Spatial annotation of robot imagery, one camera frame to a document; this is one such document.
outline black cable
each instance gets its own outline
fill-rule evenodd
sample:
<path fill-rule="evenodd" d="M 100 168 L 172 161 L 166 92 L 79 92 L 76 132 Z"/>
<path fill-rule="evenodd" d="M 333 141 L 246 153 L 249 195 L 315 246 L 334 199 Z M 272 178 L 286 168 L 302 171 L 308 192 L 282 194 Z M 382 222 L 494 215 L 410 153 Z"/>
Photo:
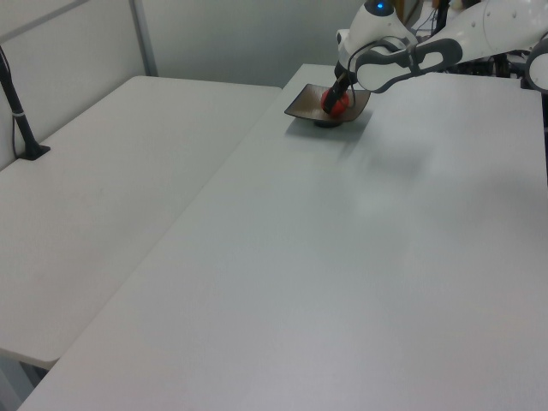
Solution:
<path fill-rule="evenodd" d="M 367 45 L 364 45 L 363 47 L 359 48 L 358 50 L 356 50 L 354 52 L 354 54 L 352 56 L 350 56 L 350 58 L 348 59 L 348 65 L 346 67 L 346 73 L 347 73 L 347 76 L 348 76 L 348 80 L 350 81 L 350 89 L 352 90 L 352 104 L 351 105 L 345 105 L 341 99 L 339 99 L 339 102 L 341 102 L 342 105 L 344 105 L 345 109 L 353 109 L 355 106 L 356 106 L 356 91 L 354 89 L 354 83 L 352 82 L 352 79 L 350 79 L 350 65 L 352 64 L 352 60 L 354 59 L 354 57 L 356 57 L 356 55 L 363 51 L 364 49 L 366 49 L 367 47 L 370 47 L 371 45 L 374 45 L 375 42 L 372 41 L 371 43 L 367 44 Z"/>
<path fill-rule="evenodd" d="M 434 16 L 432 17 L 432 26 L 430 27 L 430 37 L 434 34 L 434 21 L 436 20 L 437 14 L 438 14 L 438 11 L 436 10 L 436 13 L 434 13 Z"/>
<path fill-rule="evenodd" d="M 417 29 L 414 31 L 415 35 L 419 32 L 419 30 L 428 22 L 430 21 L 430 19 L 434 16 L 434 13 L 436 13 L 436 9 L 432 10 L 432 12 L 430 13 L 430 15 L 428 16 L 428 18 L 426 19 L 426 21 L 424 23 L 422 23 L 420 26 L 417 27 Z"/>
<path fill-rule="evenodd" d="M 15 159 L 18 159 L 17 150 L 15 149 L 15 116 L 11 116 L 11 149 L 14 152 Z"/>
<path fill-rule="evenodd" d="M 4 54 L 3 48 L 1 45 L 0 45 L 0 57 L 3 60 L 2 64 L 5 64 L 6 69 L 8 70 L 8 74 L 11 77 L 11 67 L 9 66 L 8 58 Z M 14 153 L 15 159 L 19 158 L 17 156 L 17 151 L 15 149 L 15 116 L 13 114 L 11 115 L 11 149 Z"/>
<path fill-rule="evenodd" d="M 4 54 L 3 48 L 2 48 L 1 45 L 0 45 L 0 55 L 2 55 L 2 59 L 3 59 L 3 61 L 6 63 L 6 68 L 8 69 L 8 73 L 11 75 L 11 67 L 9 66 L 8 58 L 7 58 L 6 55 Z"/>

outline metal frame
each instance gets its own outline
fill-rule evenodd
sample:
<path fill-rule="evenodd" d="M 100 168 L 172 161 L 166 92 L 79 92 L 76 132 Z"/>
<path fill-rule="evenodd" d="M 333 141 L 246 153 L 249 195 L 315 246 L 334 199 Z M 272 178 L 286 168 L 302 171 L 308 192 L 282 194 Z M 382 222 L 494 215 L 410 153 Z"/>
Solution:
<path fill-rule="evenodd" d="M 0 44 L 8 40 L 11 40 L 14 37 L 20 36 L 23 33 L 28 32 L 29 30 L 32 30 L 36 26 L 39 26 L 40 24 L 44 24 L 51 19 L 55 19 L 59 15 L 62 15 L 63 13 L 66 13 L 67 11 L 76 8 L 87 1 L 89 0 L 73 0 L 72 3 L 67 4 L 66 6 L 60 7 L 59 9 L 52 11 L 51 13 L 48 13 L 47 15 L 43 15 L 42 17 L 39 17 L 38 19 L 34 21 L 30 21 L 29 23 L 24 24 L 21 27 L 17 27 L 15 30 L 12 30 L 11 32 L 6 33 L 3 36 L 0 36 Z"/>

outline white table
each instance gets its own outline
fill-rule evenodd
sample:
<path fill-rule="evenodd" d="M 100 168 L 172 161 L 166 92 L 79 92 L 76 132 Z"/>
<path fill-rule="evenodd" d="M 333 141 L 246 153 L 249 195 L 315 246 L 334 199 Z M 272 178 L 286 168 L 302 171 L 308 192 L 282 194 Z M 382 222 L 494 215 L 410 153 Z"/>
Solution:
<path fill-rule="evenodd" d="M 0 173 L 0 354 L 51 367 L 279 89 L 136 77 Z"/>
<path fill-rule="evenodd" d="M 548 409 L 540 96 L 429 74 L 325 130 L 304 66 L 23 404 Z"/>

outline red fruit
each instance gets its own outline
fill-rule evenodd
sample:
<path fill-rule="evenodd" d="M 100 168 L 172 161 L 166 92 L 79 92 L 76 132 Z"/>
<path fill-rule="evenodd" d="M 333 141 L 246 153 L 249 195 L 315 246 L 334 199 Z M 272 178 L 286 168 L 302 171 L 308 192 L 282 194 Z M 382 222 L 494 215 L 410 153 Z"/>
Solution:
<path fill-rule="evenodd" d="M 322 94 L 322 100 L 321 100 L 322 107 L 324 107 L 325 99 L 327 98 L 328 93 L 329 93 L 329 90 L 325 91 L 324 94 Z M 338 101 L 335 103 L 329 115 L 331 117 L 339 117 L 346 110 L 349 104 L 350 104 L 350 98 L 348 98 L 347 93 L 344 93 L 342 97 L 338 99 Z"/>

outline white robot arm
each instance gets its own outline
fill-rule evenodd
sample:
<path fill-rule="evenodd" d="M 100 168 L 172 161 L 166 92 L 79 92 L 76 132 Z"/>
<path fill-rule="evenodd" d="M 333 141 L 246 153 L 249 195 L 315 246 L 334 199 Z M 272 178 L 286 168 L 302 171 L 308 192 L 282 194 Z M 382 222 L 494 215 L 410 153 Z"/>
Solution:
<path fill-rule="evenodd" d="M 324 102 L 327 113 L 355 82 L 384 92 L 401 80 L 514 50 L 531 51 L 527 79 L 548 92 L 548 0 L 486 0 L 420 44 L 388 0 L 366 0 L 337 40 L 337 81 Z"/>

